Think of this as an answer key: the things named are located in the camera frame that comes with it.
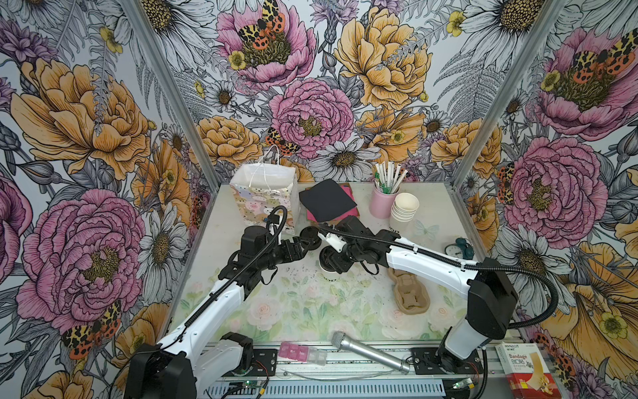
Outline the black cup lid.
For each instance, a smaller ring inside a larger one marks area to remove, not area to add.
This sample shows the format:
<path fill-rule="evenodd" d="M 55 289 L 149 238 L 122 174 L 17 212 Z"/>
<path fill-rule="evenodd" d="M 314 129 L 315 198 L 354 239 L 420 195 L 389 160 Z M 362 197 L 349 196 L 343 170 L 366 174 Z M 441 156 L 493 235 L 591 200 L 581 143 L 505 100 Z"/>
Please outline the black cup lid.
<path fill-rule="evenodd" d="M 342 274 L 343 262 L 341 254 L 332 246 L 326 246 L 319 254 L 320 267 L 329 273 Z"/>

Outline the white paper coffee cup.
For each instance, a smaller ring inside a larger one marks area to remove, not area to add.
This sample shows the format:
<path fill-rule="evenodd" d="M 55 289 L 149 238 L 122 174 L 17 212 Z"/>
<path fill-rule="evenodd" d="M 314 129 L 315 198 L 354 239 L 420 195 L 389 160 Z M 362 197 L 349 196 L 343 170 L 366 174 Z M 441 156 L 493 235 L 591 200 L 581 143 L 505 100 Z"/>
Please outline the white paper coffee cup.
<path fill-rule="evenodd" d="M 340 278 L 340 274 L 334 271 L 329 271 L 324 268 L 320 268 L 321 276 L 324 277 L 326 281 L 334 282 Z"/>

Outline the stack of black lids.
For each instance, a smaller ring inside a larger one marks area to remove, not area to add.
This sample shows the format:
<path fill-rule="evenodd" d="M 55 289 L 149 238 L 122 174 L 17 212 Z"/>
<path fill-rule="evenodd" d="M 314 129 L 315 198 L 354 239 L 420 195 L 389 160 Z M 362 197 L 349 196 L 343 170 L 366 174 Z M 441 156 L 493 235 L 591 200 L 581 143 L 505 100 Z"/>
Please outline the stack of black lids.
<path fill-rule="evenodd" d="M 322 245 L 322 239 L 319 237 L 320 230 L 314 226 L 308 226 L 299 234 L 302 247 L 305 251 L 314 251 Z"/>

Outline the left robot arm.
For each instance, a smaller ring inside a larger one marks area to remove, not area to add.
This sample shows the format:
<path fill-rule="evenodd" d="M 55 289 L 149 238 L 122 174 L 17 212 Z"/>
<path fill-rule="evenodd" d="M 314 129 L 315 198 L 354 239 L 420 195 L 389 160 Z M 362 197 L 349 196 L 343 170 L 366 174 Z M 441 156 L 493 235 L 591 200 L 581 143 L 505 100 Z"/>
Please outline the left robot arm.
<path fill-rule="evenodd" d="M 128 363 L 126 398 L 197 398 L 224 374 L 246 369 L 253 341 L 241 334 L 225 335 L 207 349 L 225 320 L 263 282 L 266 270 L 299 261 L 307 246 L 299 237 L 282 239 L 287 209 L 275 207 L 265 226 L 244 230 L 240 247 L 229 257 L 209 296 L 157 344 L 142 345 Z"/>

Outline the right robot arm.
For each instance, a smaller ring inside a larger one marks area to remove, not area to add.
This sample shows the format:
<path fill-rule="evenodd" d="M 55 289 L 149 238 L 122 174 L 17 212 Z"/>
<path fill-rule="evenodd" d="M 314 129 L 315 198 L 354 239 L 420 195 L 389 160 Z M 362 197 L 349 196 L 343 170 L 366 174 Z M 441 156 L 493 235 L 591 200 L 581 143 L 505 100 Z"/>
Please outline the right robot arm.
<path fill-rule="evenodd" d="M 372 264 L 414 274 L 466 300 L 465 317 L 447 331 L 435 352 L 435 362 L 446 372 L 470 360 L 477 349 L 503 339 L 508 330 L 540 324 L 558 308 L 556 284 L 539 272 L 504 266 L 491 258 L 481 262 L 454 258 L 415 244 L 393 230 L 373 233 L 353 216 L 335 227 L 320 224 L 318 229 L 319 237 L 327 243 L 321 263 L 336 273 L 345 273 L 354 264 Z M 536 279 L 547 288 L 549 302 L 541 314 L 513 321 L 519 296 L 509 279 L 512 274 Z"/>

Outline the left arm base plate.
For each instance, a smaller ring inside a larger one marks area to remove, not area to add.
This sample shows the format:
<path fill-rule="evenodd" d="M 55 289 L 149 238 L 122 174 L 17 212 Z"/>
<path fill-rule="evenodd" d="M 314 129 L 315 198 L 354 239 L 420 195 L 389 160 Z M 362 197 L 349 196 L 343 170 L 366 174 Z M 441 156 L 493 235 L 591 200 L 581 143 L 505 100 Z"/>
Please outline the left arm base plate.
<path fill-rule="evenodd" d="M 273 377 L 277 370 L 277 349 L 256 348 L 245 377 Z"/>

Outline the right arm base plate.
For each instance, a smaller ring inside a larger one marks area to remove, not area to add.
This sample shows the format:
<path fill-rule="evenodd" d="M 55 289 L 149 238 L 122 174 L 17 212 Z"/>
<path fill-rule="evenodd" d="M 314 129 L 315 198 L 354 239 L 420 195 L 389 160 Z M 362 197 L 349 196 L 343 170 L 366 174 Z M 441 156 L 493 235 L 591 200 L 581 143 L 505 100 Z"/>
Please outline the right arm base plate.
<path fill-rule="evenodd" d="M 477 350 L 465 360 L 437 356 L 435 347 L 412 347 L 411 361 L 417 375 L 477 375 L 483 372 L 483 360 Z"/>

